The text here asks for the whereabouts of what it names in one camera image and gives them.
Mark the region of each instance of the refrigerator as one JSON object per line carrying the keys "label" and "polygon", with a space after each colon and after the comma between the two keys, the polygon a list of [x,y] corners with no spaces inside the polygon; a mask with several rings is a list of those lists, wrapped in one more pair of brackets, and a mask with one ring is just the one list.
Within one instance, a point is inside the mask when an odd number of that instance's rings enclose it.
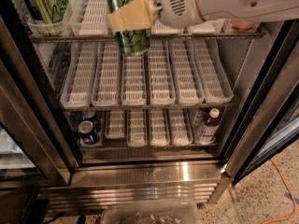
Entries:
{"label": "refrigerator", "polygon": [[[38,185],[39,198],[50,199],[53,213],[146,201],[216,203],[229,185],[298,139],[298,21],[262,23],[254,33],[152,30],[149,52],[128,58],[118,53],[106,27],[93,33],[73,19],[86,8],[82,1],[70,0],[72,30],[57,36],[35,34],[23,0],[0,2],[1,192]],[[177,59],[180,49],[188,65]],[[170,80],[166,100],[154,95],[164,91],[153,89],[157,50]],[[84,55],[90,92],[79,94],[84,97],[78,105],[81,96],[70,102],[70,84]],[[114,90],[107,93],[116,98],[101,103],[96,98],[104,61],[110,61],[106,55],[114,59],[116,74],[110,77]],[[208,93],[208,75],[197,65],[205,55],[223,89],[220,101]],[[180,87],[182,64],[194,80],[195,100]],[[129,70],[142,77],[133,86],[134,95],[141,91],[137,100],[127,97]],[[192,121],[199,107],[221,112],[209,144],[196,143]],[[85,111],[96,111],[100,121],[94,146],[78,135]],[[155,145],[161,133],[164,142]]]}

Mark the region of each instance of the speckled floor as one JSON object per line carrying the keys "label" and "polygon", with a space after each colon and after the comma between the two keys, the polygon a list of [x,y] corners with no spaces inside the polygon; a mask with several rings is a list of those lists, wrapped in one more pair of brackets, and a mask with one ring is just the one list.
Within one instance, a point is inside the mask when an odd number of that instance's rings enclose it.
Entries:
{"label": "speckled floor", "polygon": [[[276,155],[274,160],[299,199],[299,141]],[[292,212],[292,201],[286,193],[278,172],[268,161],[227,189],[217,204],[199,209],[200,224],[262,224],[268,218],[287,216]],[[87,215],[86,218],[86,224],[100,224],[98,215]],[[51,223],[76,224],[77,219],[78,216],[61,217]],[[292,219],[276,223],[298,224],[299,213]]]}

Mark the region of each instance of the cord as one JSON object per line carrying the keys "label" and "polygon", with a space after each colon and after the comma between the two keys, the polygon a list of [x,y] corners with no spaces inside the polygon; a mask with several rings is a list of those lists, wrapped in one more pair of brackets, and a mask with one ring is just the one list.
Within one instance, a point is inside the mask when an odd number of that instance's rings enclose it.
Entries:
{"label": "cord", "polygon": [[283,174],[280,172],[279,168],[278,168],[278,165],[276,164],[276,162],[274,160],[270,160],[272,162],[272,164],[275,166],[275,168],[278,170],[278,173],[281,177],[281,180],[282,182],[284,183],[284,185],[286,186],[288,192],[290,193],[290,196],[292,198],[292,206],[293,206],[293,210],[292,210],[292,213],[288,216],[285,216],[285,217],[276,217],[276,218],[273,218],[273,219],[269,219],[269,220],[266,220],[265,222],[263,222],[262,224],[267,224],[267,223],[271,223],[271,222],[277,222],[277,221],[280,221],[280,220],[287,220],[287,219],[290,219],[292,217],[294,217],[297,213],[297,204],[296,204],[296,201],[292,195],[292,192],[289,188],[289,185],[287,184],[287,181],[284,179],[284,176]]}

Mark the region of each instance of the metal base panel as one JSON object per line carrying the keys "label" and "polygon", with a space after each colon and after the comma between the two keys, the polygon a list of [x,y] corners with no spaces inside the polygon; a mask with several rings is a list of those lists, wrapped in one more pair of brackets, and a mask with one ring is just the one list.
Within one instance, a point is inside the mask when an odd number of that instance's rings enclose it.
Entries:
{"label": "metal base panel", "polygon": [[39,198],[50,199],[52,214],[144,201],[207,203],[221,181],[220,166],[201,162],[96,167],[78,169],[69,187],[44,188]]}

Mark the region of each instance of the vent grille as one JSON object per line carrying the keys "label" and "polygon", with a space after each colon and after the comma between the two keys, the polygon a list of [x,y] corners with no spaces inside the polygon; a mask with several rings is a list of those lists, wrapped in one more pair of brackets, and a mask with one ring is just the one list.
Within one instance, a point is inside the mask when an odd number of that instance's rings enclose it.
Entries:
{"label": "vent grille", "polygon": [[170,0],[170,5],[173,12],[178,16],[183,15],[186,10],[185,0]]}

